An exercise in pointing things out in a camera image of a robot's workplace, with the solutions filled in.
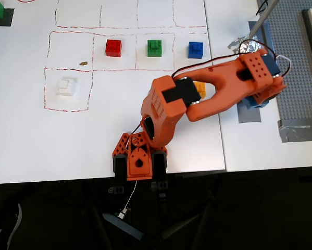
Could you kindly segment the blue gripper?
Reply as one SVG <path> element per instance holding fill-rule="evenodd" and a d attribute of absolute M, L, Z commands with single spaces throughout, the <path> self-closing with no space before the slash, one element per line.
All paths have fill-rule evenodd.
<path fill-rule="evenodd" d="M 258 104 L 257 101 L 255 100 L 255 96 L 251 95 L 245 98 L 245 106 L 247 109 L 260 109 L 265 107 L 269 103 L 268 100 L 264 101 L 261 104 Z"/>

